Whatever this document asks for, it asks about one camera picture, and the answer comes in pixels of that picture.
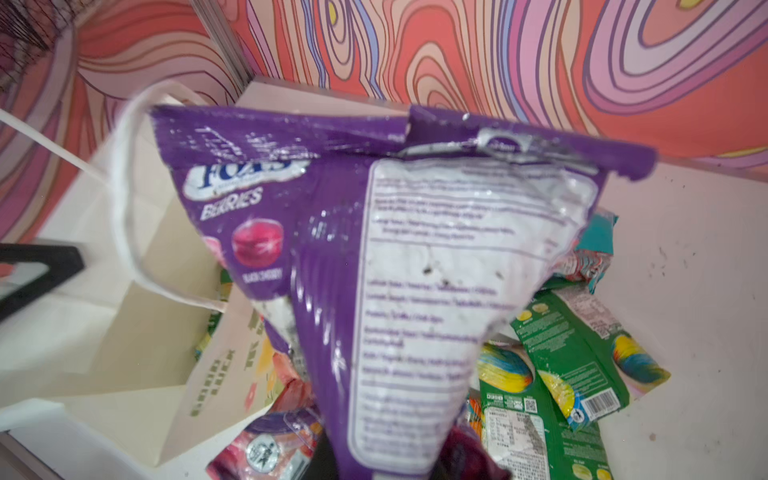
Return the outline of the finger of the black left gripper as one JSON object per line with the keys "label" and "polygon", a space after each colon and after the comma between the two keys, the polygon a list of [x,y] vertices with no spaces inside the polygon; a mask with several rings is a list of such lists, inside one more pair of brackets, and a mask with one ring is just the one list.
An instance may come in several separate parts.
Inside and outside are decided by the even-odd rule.
{"label": "finger of the black left gripper", "polygon": [[85,269],[79,249],[72,245],[2,243],[1,265],[12,267],[10,276],[1,280],[2,321]]}

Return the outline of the purple Fox's berries candy bag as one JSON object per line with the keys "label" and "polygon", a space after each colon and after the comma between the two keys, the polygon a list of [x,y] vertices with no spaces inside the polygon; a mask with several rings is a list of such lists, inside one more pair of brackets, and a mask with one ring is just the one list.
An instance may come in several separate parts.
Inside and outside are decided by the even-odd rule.
{"label": "purple Fox's berries candy bag", "polygon": [[305,359],[343,479],[423,479],[482,344],[551,277],[610,174],[650,147],[455,111],[158,106],[197,232]]}

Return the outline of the white paper bag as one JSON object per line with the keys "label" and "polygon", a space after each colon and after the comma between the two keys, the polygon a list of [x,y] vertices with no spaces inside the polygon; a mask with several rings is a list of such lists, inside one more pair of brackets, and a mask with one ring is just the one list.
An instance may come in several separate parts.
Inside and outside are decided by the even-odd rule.
{"label": "white paper bag", "polygon": [[262,321],[233,291],[211,343],[218,263],[177,197],[148,110],[201,103],[173,81],[130,101],[45,222],[82,271],[1,325],[1,427],[64,415],[149,466],[266,412],[282,391]]}

